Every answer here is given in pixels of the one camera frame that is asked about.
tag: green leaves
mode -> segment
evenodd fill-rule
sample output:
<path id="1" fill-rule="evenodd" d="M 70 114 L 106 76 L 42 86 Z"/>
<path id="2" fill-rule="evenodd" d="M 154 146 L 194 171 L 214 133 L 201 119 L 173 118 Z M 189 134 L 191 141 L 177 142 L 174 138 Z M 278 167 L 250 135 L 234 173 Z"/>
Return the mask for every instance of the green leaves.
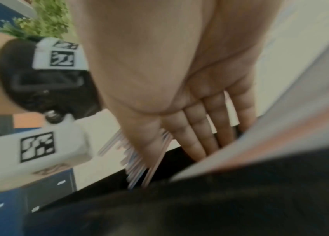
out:
<path id="1" fill-rule="evenodd" d="M 16 37 L 22 31 L 22 34 L 56 38 L 68 32 L 71 20 L 64 0 L 34 0 L 32 6 L 36 18 L 13 18 L 14 24 L 3 21 L 0 31 Z"/>

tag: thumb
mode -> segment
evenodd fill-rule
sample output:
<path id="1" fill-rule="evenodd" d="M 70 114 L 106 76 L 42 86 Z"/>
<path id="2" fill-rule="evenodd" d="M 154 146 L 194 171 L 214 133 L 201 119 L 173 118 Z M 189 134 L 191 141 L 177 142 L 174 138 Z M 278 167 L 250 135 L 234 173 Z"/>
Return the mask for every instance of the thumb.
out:
<path id="1" fill-rule="evenodd" d="M 115 99 L 104 101 L 146 166 L 154 167 L 164 146 L 160 116 L 136 111 Z"/>

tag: hand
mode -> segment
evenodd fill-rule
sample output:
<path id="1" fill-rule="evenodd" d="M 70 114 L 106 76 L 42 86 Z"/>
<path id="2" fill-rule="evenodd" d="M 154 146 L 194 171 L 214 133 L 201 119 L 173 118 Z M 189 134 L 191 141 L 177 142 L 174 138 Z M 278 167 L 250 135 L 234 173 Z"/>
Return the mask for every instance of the hand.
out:
<path id="1" fill-rule="evenodd" d="M 225 92 L 242 131 L 255 121 L 254 65 L 281 1 L 69 3 L 104 104 L 148 166 L 161 127 L 195 160 L 232 142 Z"/>

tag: black wrist strap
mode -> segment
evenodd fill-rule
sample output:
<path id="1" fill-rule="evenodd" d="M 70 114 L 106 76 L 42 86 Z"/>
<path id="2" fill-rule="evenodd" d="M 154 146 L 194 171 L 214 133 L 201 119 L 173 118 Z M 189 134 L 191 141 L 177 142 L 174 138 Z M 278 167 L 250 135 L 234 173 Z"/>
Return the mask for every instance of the black wrist strap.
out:
<path id="1" fill-rule="evenodd" d="M 36 42 L 8 41 L 0 50 L 0 83 L 8 97 L 22 108 L 72 114 L 75 119 L 101 110 L 97 90 L 85 70 L 35 70 Z"/>

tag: finger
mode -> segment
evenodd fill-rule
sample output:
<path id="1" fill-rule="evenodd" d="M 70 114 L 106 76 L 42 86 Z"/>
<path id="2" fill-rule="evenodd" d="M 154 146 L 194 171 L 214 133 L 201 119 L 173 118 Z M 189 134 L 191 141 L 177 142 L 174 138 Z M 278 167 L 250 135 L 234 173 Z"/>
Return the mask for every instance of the finger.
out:
<path id="1" fill-rule="evenodd" d="M 148 168 L 155 166 L 164 145 L 160 132 L 160 117 L 142 114 L 110 98 L 107 102 L 124 136 L 143 159 L 145 165 Z"/>
<path id="2" fill-rule="evenodd" d="M 162 116 L 162 126 L 173 135 L 174 139 L 179 142 L 183 150 L 192 159 L 200 161 L 206 157 L 202 144 L 182 110 Z"/>
<path id="3" fill-rule="evenodd" d="M 233 142 L 235 137 L 234 129 L 230 126 L 225 101 L 224 92 L 203 99 L 206 111 L 216 128 L 216 137 L 222 147 Z"/>
<path id="4" fill-rule="evenodd" d="M 238 128 L 244 132 L 256 121 L 254 70 L 226 88 L 239 120 Z"/>
<path id="5" fill-rule="evenodd" d="M 201 101 L 184 109 L 186 118 L 193 128 L 195 135 L 206 151 L 207 156 L 219 149 L 218 142 L 212 133 L 207 119 L 206 109 Z"/>

